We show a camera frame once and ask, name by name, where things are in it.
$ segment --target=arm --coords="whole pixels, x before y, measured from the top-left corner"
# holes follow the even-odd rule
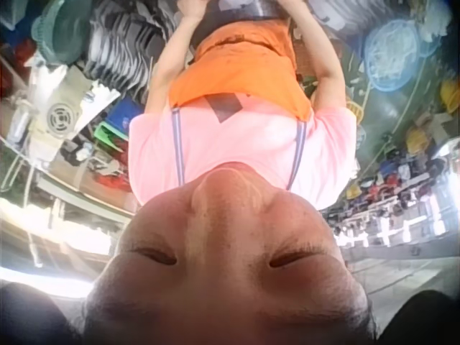
[[[204,17],[208,2],[209,0],[179,0],[178,6],[184,17],[153,70],[146,113],[158,114],[163,111],[170,86],[184,69],[190,41]]]
[[[313,104],[315,111],[346,106],[344,73],[339,58],[323,28],[313,18],[303,0],[278,0],[294,19],[305,44],[318,79],[318,90]]]

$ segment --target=orange vest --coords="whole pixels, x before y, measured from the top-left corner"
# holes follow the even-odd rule
[[[307,121],[311,103],[299,86],[288,26],[281,20],[226,25],[198,47],[195,62],[172,84],[170,105],[218,93],[245,93]]]

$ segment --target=nose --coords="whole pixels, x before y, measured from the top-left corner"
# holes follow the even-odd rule
[[[219,168],[195,189],[185,247],[207,272],[229,275],[265,256],[263,213],[276,190],[253,172]]]

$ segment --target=yellow object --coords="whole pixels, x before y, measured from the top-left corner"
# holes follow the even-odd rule
[[[364,118],[364,109],[351,98],[346,97],[346,107],[356,116],[356,122],[361,124]]]
[[[418,127],[409,129],[406,139],[409,154],[417,155],[424,152],[428,148],[429,144],[430,140],[425,131]]]
[[[460,85],[458,81],[445,80],[441,84],[441,99],[447,112],[452,114],[460,106]]]
[[[357,183],[351,185],[350,188],[346,191],[346,199],[353,200],[358,198],[362,194],[361,188],[358,186]]]

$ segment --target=pink shirt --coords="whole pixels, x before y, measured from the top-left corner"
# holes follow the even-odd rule
[[[260,98],[236,96],[242,110],[224,121],[219,121],[205,98],[180,109],[185,182],[226,162],[242,162],[272,185],[286,189],[293,168],[296,120]],[[346,108],[313,114],[291,191],[318,210],[334,204],[351,177],[356,135],[356,117]],[[142,205],[178,187],[169,106],[163,114],[145,114],[131,122],[129,176]]]

